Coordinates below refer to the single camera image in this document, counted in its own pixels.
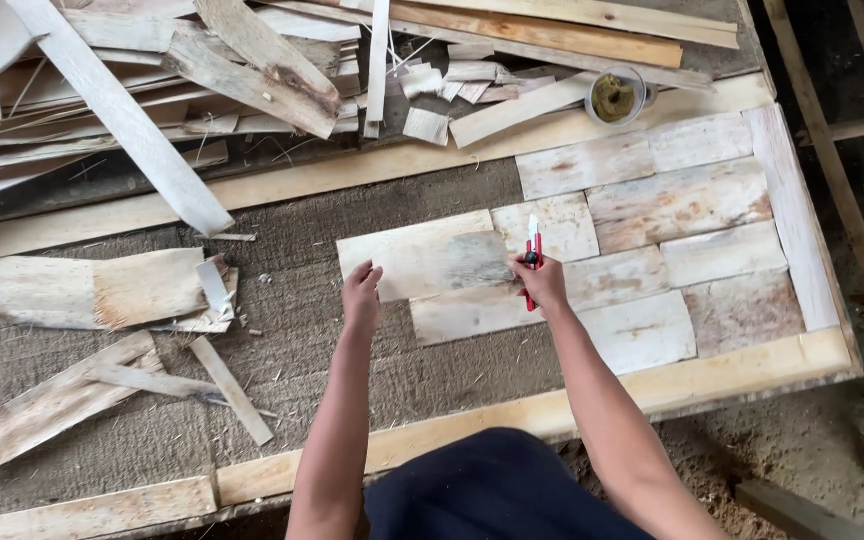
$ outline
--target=workbench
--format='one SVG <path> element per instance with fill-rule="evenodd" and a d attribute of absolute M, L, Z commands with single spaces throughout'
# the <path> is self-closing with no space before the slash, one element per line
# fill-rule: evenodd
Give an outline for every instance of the workbench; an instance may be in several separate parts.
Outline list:
<path fill-rule="evenodd" d="M 764 79 L 769 80 L 746 0 L 618 3 L 738 22 L 741 50 L 683 43 L 682 67 L 712 74 L 716 80 L 762 71 Z M 368 73 L 368 68 L 362 68 L 361 73 Z M 390 101 L 388 107 L 389 123 L 394 124 L 395 118 L 405 115 L 408 104 Z M 396 141 L 396 134 L 391 133 L 380 144 Z M 279 141 L 282 147 L 247 143 L 241 137 L 231 137 L 228 142 L 229 163 L 206 169 L 203 178 L 211 180 L 265 168 L 300 166 L 359 152 L 362 146 L 354 133 L 335 142 L 316 142 L 301 148 L 295 148 L 306 142 L 300 137 L 282 139 Z M 295 148 L 290 153 L 291 164 L 280 158 L 283 150 L 290 148 Z M 89 166 L 102 160 L 106 162 L 87 176 L 68 180 L 82 168 L 77 164 L 73 169 L 61 169 L 48 178 L 6 192 L 0 198 L 0 221 L 151 190 L 124 153 L 102 153 L 85 163 Z M 356 171 L 349 170 L 347 174 L 355 175 Z M 204 246 L 207 256 L 224 253 L 225 259 L 240 269 L 238 298 L 248 325 L 247 328 L 234 325 L 227 334 L 211 340 L 256 405 L 284 418 L 270 425 L 274 439 L 257 448 L 230 410 L 150 394 L 136 395 L 1 467 L 0 514 L 212 475 L 224 467 L 302 448 L 342 328 L 339 294 L 342 276 L 336 240 L 522 200 L 515 160 L 507 157 L 235 211 L 237 225 L 233 232 L 257 234 L 254 242 L 201 240 L 193 229 L 176 224 L 45 251 L 50 257 L 98 260 L 197 246 Z M 811 219 L 818 231 L 814 213 Z M 821 387 L 861 375 L 861 359 L 848 315 L 842 308 L 825 242 L 820 243 L 822 263 L 835 292 L 848 365 L 805 378 L 777 376 L 767 384 L 726 386 L 723 381 L 721 391 L 649 407 L 651 421 Z M 250 335 L 248 330 L 261 331 L 262 335 Z M 121 335 L 108 332 L 30 328 L 0 320 L 0 405 L 120 338 Z M 159 355 L 169 373 L 207 380 L 205 370 L 185 349 L 192 339 L 194 336 L 184 334 L 155 336 Z M 538 398 L 564 387 L 545 325 L 420 348 L 407 302 L 386 305 L 372 357 L 369 423 L 373 432 L 455 412 Z M 550 442 L 576 436 L 573 429 L 558 429 L 556 425 L 550 425 L 542 434 Z M 261 476 L 255 477 L 257 484 Z M 284 494 L 248 500 L 236 497 L 236 503 L 215 513 L 137 528 L 115 537 L 144 538 L 193 529 L 280 507 L 288 504 L 290 497 Z"/>

